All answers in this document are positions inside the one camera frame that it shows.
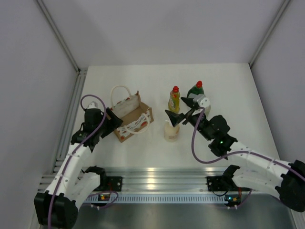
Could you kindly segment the yellow bottle red cap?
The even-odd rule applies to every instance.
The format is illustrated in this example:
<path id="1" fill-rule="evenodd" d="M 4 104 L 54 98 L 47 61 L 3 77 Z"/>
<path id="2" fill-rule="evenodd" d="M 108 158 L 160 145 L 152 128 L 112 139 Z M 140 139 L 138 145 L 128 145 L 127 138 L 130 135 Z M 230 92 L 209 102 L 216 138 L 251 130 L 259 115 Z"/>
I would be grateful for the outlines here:
<path id="1" fill-rule="evenodd" d="M 178 86 L 174 86 L 170 92 L 168 108 L 174 113 L 179 113 L 180 111 L 180 91 Z"/>

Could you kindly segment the cream bottle white pump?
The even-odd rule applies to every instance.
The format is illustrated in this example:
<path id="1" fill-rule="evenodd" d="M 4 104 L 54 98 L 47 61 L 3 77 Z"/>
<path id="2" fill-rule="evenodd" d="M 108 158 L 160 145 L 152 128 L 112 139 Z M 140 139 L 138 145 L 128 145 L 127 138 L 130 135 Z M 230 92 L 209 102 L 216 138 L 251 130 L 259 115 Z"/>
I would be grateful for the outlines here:
<path id="1" fill-rule="evenodd" d="M 165 121 L 163 135 L 164 135 L 164 139 L 167 142 L 175 142 L 178 139 L 179 131 L 180 131 L 179 125 L 174 127 L 172 126 L 172 123 L 169 120 Z"/>

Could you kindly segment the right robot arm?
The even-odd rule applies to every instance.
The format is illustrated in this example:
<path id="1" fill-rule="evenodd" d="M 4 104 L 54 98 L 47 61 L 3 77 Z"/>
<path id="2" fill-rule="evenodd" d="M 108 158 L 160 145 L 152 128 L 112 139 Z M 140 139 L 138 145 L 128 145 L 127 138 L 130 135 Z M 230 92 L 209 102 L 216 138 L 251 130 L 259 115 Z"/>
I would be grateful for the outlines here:
<path id="1" fill-rule="evenodd" d="M 213 164 L 222 159 L 230 165 L 222 175 L 222 185 L 226 189 L 244 187 L 264 192 L 280 200 L 286 207 L 296 212 L 305 210 L 305 164 L 302 161 L 287 162 L 253 151 L 236 138 L 229 135 L 230 127 L 222 115 L 207 119 L 203 102 L 206 98 L 182 98 L 190 110 L 177 114 L 166 110 L 173 126 L 191 124 L 194 127 L 191 151 L 199 163 Z M 208 147 L 217 157 L 203 161 L 194 150 L 196 133 L 207 141 Z"/>

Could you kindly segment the dark green bottle red cap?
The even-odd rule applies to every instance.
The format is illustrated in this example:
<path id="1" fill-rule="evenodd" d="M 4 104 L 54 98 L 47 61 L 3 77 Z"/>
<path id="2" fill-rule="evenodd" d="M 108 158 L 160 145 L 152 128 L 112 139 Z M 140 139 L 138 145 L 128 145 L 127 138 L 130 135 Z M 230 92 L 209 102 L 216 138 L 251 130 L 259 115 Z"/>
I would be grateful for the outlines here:
<path id="1" fill-rule="evenodd" d="M 195 98 L 199 94 L 204 94 L 203 82 L 198 81 L 187 93 L 187 98 Z"/>

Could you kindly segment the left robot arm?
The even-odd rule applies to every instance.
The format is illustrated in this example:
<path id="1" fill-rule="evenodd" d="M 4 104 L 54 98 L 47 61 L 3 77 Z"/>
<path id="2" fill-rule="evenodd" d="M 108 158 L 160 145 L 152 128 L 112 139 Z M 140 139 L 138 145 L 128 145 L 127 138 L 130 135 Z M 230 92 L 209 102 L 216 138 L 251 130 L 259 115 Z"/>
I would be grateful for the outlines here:
<path id="1" fill-rule="evenodd" d="M 122 189 L 122 177 L 108 177 L 98 166 L 83 169 L 100 139 L 122 124 L 110 108 L 102 112 L 90 104 L 84 113 L 84 122 L 73 134 L 66 158 L 53 181 L 34 198 L 38 223 L 48 228 L 71 229 L 85 200 L 94 191 L 107 197 Z"/>

